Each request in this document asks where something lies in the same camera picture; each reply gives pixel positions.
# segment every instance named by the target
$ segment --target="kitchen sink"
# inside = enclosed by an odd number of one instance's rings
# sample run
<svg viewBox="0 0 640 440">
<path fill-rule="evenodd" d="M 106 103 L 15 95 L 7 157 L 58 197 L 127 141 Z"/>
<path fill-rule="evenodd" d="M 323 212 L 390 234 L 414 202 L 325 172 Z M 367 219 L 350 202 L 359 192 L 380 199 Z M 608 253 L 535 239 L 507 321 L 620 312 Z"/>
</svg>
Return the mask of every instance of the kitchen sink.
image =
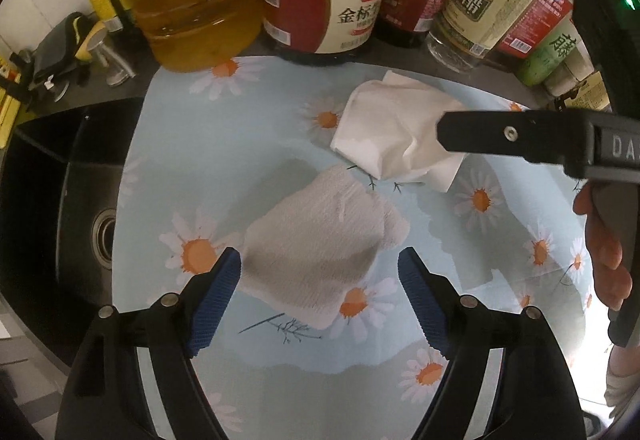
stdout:
<svg viewBox="0 0 640 440">
<path fill-rule="evenodd" d="M 18 126 L 0 178 L 0 292 L 67 366 L 111 303 L 120 178 L 142 99 Z"/>
</svg>

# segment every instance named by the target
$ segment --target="human hand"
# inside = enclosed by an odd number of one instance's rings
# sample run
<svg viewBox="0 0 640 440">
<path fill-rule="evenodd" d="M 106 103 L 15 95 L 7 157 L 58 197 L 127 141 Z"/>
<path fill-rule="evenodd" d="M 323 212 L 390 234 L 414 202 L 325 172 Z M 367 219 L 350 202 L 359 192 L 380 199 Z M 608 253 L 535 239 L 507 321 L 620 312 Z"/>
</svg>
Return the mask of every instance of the human hand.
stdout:
<svg viewBox="0 0 640 440">
<path fill-rule="evenodd" d="M 620 268 L 620 240 L 605 227 L 593 206 L 593 186 L 593 182 L 587 182 L 575 197 L 574 213 L 587 215 L 584 238 L 593 263 L 593 286 L 596 296 L 607 307 L 617 311 L 631 294 L 631 274 L 626 268 Z"/>
</svg>

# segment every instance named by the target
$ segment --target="floral tablecloth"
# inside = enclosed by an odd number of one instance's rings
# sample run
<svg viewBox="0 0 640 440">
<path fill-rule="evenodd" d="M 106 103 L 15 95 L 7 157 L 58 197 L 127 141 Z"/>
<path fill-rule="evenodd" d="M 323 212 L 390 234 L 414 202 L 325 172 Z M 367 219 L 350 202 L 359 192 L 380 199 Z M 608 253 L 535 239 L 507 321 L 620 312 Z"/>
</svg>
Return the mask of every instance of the floral tablecloth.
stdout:
<svg viewBox="0 0 640 440">
<path fill-rule="evenodd" d="M 413 246 L 432 272 L 487 306 L 539 306 L 568 359 L 593 299 L 576 182 L 557 167 L 467 157 L 449 193 L 376 181 L 328 149 L 351 91 L 386 68 L 310 68 L 275 57 L 153 79 L 118 200 L 113 302 L 144 308 L 211 268 L 248 227 L 332 166 L 410 223 L 380 248 L 331 324 L 315 329 L 237 290 L 212 345 L 194 359 L 231 440 L 401 440 L 424 415 L 447 361 L 424 339 L 399 285 Z M 470 109 L 520 110 L 491 94 L 412 72 Z M 158 433 L 172 434 L 148 362 L 141 366 Z"/>
</svg>

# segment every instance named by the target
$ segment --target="crumpled paper towel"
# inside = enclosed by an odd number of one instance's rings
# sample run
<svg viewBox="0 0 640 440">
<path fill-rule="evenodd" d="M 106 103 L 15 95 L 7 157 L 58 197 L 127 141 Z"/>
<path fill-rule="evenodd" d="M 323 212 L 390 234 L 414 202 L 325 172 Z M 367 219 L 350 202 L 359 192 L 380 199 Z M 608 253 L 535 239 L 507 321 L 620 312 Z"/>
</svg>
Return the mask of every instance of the crumpled paper towel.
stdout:
<svg viewBox="0 0 640 440">
<path fill-rule="evenodd" d="M 376 254 L 401 245 L 409 230 L 389 200 L 332 166 L 249 226 L 239 288 L 323 330 Z"/>
<path fill-rule="evenodd" d="M 465 154 L 440 145 L 436 124 L 444 112 L 465 109 L 433 86 L 388 71 L 353 91 L 331 149 L 378 180 L 425 182 L 445 193 Z"/>
</svg>

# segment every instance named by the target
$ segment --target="blue gripper pad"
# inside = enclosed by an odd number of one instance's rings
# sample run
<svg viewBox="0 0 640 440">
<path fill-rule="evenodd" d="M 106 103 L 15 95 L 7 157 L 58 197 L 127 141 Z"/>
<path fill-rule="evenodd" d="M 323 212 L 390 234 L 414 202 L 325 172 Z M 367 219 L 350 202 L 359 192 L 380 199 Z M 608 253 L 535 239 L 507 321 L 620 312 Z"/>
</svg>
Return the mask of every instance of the blue gripper pad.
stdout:
<svg viewBox="0 0 640 440">
<path fill-rule="evenodd" d="M 398 276 L 427 341 L 447 357 L 450 320 L 460 299 L 458 293 L 445 277 L 428 271 L 413 247 L 398 256 Z"/>
<path fill-rule="evenodd" d="M 187 351 L 191 358 L 211 344 L 220 319 L 240 281 L 240 254 L 226 248 L 210 272 L 191 278 L 180 299 L 190 323 Z"/>
</svg>

